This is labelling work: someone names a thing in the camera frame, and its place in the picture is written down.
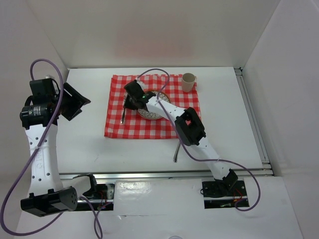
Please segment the beige paper cup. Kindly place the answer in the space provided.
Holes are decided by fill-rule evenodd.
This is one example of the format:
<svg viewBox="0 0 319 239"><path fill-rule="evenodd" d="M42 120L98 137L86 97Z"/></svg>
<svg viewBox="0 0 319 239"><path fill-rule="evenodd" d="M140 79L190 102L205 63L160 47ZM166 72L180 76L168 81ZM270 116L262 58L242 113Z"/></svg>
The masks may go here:
<svg viewBox="0 0 319 239"><path fill-rule="evenodd" d="M181 88L185 93L189 93L196 82L196 76L192 73L185 73L182 76Z"/></svg>

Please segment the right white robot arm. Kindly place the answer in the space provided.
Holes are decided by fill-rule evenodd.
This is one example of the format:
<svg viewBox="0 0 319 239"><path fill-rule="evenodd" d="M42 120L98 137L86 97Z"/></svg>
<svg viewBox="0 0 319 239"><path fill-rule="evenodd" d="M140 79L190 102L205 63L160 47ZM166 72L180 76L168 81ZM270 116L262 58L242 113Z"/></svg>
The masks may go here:
<svg viewBox="0 0 319 239"><path fill-rule="evenodd" d="M209 167L217 189L222 195L229 195L235 189L238 180L236 173L220 158L210 144L205 128L194 108L187 109L175 106L160 98L160 93L145 92L137 80L126 84L127 93L124 106L128 109L142 109L167 119L176 132L180 144L187 154L194 150L200 158L190 156L197 162L204 162Z"/></svg>

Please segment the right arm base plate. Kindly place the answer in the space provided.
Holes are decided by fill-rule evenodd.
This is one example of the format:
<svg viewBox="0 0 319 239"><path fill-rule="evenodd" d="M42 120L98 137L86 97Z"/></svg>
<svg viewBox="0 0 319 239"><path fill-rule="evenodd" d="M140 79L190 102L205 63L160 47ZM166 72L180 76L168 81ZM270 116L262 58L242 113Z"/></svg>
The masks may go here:
<svg viewBox="0 0 319 239"><path fill-rule="evenodd" d="M223 191L215 181L203 181L200 194L204 197L205 209L249 207L247 191L243 180L236 182L230 191Z"/></svg>

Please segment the silver fork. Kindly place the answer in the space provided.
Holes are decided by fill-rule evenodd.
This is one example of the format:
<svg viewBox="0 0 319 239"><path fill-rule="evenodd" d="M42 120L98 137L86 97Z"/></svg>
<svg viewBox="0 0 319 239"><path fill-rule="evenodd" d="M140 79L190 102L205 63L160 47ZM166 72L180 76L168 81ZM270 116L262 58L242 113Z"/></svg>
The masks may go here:
<svg viewBox="0 0 319 239"><path fill-rule="evenodd" d="M122 116L121 116L121 121L120 121L121 124L124 124L124 122L125 122L125 112L126 112L125 102L126 101L123 100Z"/></svg>

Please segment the floral patterned plate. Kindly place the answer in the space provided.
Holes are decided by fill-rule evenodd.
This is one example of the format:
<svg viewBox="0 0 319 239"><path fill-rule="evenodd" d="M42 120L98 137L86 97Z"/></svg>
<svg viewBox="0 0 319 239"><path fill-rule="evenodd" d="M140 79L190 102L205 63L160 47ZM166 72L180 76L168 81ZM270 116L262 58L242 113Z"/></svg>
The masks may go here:
<svg viewBox="0 0 319 239"><path fill-rule="evenodd" d="M171 100L169 98L169 96L166 94L166 93L160 93L159 94L159 98L168 102L168 103L171 103ZM138 109L137 110L137 113L143 117L144 119L147 119L147 120L158 120L158 119L161 119L162 116L159 115L159 114L156 114L156 113L153 113L153 112L148 112L144 109Z"/></svg>

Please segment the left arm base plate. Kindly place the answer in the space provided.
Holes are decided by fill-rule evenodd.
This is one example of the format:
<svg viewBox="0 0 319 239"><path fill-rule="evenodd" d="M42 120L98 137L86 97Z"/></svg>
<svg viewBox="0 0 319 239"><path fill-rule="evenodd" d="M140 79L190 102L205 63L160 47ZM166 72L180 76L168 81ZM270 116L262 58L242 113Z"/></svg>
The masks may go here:
<svg viewBox="0 0 319 239"><path fill-rule="evenodd" d="M97 184L96 191L83 194L95 211L112 211L114 209L115 183Z"/></svg>

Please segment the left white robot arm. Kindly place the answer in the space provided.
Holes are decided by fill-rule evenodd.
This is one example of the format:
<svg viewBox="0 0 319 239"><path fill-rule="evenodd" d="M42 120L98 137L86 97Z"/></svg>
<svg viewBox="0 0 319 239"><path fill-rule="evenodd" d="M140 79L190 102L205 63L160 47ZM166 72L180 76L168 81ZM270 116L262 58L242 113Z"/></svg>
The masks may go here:
<svg viewBox="0 0 319 239"><path fill-rule="evenodd" d="M80 196L92 199L98 194L98 185L92 174L75 176L62 183L56 152L58 118L63 116L71 121L91 101L68 83L59 89L52 78L30 81L29 85L32 94L20 119L32 157L31 184L28 197L20 201L21 209L38 217L74 211Z"/></svg>

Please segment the red white checkered cloth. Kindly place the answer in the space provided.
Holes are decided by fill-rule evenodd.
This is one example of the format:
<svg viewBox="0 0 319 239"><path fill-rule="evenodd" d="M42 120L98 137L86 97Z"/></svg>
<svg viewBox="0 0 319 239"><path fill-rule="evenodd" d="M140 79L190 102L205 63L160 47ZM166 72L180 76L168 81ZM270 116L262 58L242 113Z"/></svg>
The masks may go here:
<svg viewBox="0 0 319 239"><path fill-rule="evenodd" d="M113 75L111 78L104 136L115 139L172 139L177 138L170 122L164 118L146 119L137 111L126 110L123 114L124 86L134 80L136 75ZM182 75L171 74L168 86L163 90L170 102L181 108L192 107L201 115L197 85L190 92L182 90Z"/></svg>

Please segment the silver knife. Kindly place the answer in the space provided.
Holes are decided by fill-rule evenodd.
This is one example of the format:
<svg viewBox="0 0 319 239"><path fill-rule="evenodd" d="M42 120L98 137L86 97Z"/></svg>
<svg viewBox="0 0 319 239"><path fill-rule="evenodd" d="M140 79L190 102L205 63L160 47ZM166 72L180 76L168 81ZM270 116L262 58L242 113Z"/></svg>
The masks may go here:
<svg viewBox="0 0 319 239"><path fill-rule="evenodd" d="M177 163L177 159L178 159L178 154L179 154L180 147L181 147L181 143L179 142L179 143L177 144L177 147L176 147L176 150L175 150L175 153L174 153L174 156L173 156L173 162L174 162L174 163Z"/></svg>

